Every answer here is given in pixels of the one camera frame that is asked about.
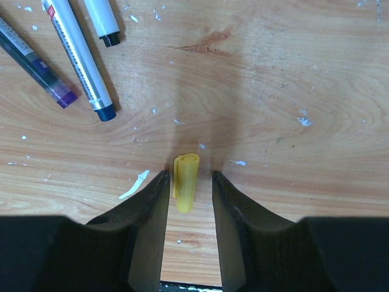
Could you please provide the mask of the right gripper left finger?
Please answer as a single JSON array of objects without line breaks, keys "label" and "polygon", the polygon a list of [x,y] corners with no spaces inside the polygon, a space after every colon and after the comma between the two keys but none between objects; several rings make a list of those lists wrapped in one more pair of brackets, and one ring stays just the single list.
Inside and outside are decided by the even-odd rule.
[{"label": "right gripper left finger", "polygon": [[60,215],[1,217],[1,290],[157,291],[169,198],[163,170],[86,224]]}]

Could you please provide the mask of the yellow pen cap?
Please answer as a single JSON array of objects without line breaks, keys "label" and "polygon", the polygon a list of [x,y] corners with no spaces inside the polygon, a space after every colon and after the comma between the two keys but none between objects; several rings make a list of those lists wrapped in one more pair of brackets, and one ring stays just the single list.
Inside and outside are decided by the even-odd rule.
[{"label": "yellow pen cap", "polygon": [[195,200],[200,158],[196,153],[179,155],[173,166],[173,198],[180,213],[187,214]]}]

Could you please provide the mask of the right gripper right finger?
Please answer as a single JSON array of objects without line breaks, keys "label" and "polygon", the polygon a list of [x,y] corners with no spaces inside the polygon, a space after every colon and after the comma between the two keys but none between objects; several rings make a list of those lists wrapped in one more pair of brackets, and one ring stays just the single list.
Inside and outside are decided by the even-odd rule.
[{"label": "right gripper right finger", "polygon": [[213,174],[224,291],[387,291],[388,218],[287,220]]}]

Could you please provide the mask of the purple gel pen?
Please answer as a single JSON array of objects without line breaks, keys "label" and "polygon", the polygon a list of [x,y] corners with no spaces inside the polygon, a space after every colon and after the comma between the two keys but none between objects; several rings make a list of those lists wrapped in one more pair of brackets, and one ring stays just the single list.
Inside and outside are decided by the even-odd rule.
[{"label": "purple gel pen", "polygon": [[77,100],[76,94],[66,85],[46,62],[1,18],[1,47],[37,84],[62,108]]}]

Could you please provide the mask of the white marker blue end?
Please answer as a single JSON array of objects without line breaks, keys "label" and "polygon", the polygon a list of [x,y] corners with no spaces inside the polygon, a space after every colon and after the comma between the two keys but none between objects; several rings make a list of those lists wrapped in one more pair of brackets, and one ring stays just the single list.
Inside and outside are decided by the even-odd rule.
[{"label": "white marker blue end", "polygon": [[42,1],[89,104],[102,122],[116,117],[114,104],[69,1]]}]

